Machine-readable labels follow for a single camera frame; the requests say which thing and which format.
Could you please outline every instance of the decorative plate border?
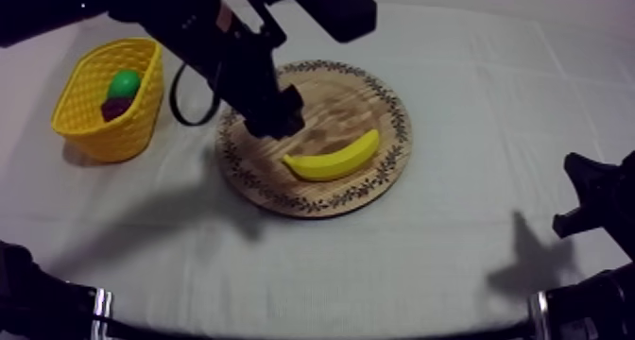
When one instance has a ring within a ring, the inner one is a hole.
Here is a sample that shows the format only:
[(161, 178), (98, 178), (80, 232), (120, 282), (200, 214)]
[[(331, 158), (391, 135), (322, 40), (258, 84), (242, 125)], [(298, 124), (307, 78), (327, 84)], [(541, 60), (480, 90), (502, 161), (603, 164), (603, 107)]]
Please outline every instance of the decorative plate border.
[(397, 167), (398, 158), (400, 158), (406, 150), (404, 145), (412, 140), (407, 115), (403, 111), (403, 105), (399, 97), (397, 97), (392, 90), (388, 89), (386, 84), (379, 78), (372, 76), (362, 69), (343, 62), (308, 60), (286, 64), (277, 69), (276, 74), (280, 77), (284, 74), (312, 72), (318, 69), (330, 72), (336, 71), (340, 74), (362, 78), (364, 83), (369, 85), (374, 91), (375, 95), (385, 104), (389, 105), (390, 124), (394, 128), (395, 138), (398, 143), (393, 144), (388, 149), (386, 156), (379, 162), (379, 166), (375, 168), (375, 174), (372, 178), (365, 178), (365, 180), (358, 185), (351, 186), (343, 193), (333, 194), (326, 199), (309, 200), (306, 197), (290, 196), (274, 191), (253, 172), (242, 166), (243, 158), (238, 155), (238, 146), (232, 142), (232, 133), (230, 131), (231, 126), (238, 120), (238, 112), (236, 110), (230, 109), (223, 112), (217, 138), (219, 140), (222, 159), (230, 165), (232, 177), (238, 179), (243, 187), (255, 190), (258, 196), (274, 205), (307, 213), (309, 216), (311, 213), (323, 212), (329, 208), (335, 209), (345, 206), (355, 199), (364, 198), (369, 195), (370, 191), (390, 183), (391, 179), (397, 178), (398, 175), (394, 176), (393, 172)]

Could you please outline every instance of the green ball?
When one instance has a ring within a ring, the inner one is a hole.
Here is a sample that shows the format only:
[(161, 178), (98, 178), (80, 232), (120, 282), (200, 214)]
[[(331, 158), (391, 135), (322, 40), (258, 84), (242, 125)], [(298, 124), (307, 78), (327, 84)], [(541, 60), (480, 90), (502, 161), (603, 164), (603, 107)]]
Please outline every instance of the green ball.
[(112, 79), (108, 98), (134, 97), (141, 86), (141, 78), (134, 70), (120, 70)]

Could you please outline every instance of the white table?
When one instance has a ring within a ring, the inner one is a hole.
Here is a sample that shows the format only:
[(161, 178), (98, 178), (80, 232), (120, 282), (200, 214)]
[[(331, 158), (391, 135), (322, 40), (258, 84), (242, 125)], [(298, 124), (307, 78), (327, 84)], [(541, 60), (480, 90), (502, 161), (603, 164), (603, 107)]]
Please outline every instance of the white table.
[[(385, 196), (319, 222), (259, 211), (210, 158), (215, 124), (181, 127), (165, 103), (141, 156), (108, 167), (70, 163), (49, 118), (75, 61), (108, 40), (144, 35), (97, 20), (59, 35), (64, 49), (56, 53), (65, 57), (38, 70), (40, 94), (4, 83), (23, 62), (0, 67), (3, 96), (32, 107), (15, 113), (28, 116), (26, 126), (3, 130), (3, 146), (14, 149), (3, 150), (0, 237), (30, 248), (58, 277), (112, 290), (117, 318), (285, 337), (432, 334), (514, 321), (529, 294), (626, 263), (602, 230), (560, 241), (551, 218), (576, 206), (561, 167), (567, 153), (619, 162), (635, 148), (632, 42), (386, 5), (375, 33), (341, 45), (294, 5), (273, 12), (289, 37), (277, 63), (343, 60), (403, 100), (413, 154)], [(179, 61), (166, 53), (164, 62), (169, 82)], [(190, 72), (181, 84), (183, 105), (204, 110), (204, 81)]]

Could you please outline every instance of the sticker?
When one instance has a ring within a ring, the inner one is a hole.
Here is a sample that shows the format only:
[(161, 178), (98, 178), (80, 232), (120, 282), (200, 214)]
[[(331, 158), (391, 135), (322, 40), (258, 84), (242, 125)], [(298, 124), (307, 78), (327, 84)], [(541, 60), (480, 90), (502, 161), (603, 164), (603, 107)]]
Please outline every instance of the sticker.
[(227, 7), (225, 2), (220, 1), (220, 9), (218, 10), (218, 16), (216, 17), (216, 26), (223, 32), (227, 33), (232, 26), (232, 10)]

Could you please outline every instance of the yellow banana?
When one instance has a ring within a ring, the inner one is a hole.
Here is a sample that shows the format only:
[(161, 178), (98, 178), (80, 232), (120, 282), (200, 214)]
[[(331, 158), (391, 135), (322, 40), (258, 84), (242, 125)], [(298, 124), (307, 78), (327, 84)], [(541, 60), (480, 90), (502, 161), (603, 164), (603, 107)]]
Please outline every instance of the yellow banana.
[(315, 156), (284, 155), (283, 161), (293, 172), (311, 181), (343, 178), (367, 162), (379, 147), (379, 131), (369, 130), (356, 141), (335, 153)]

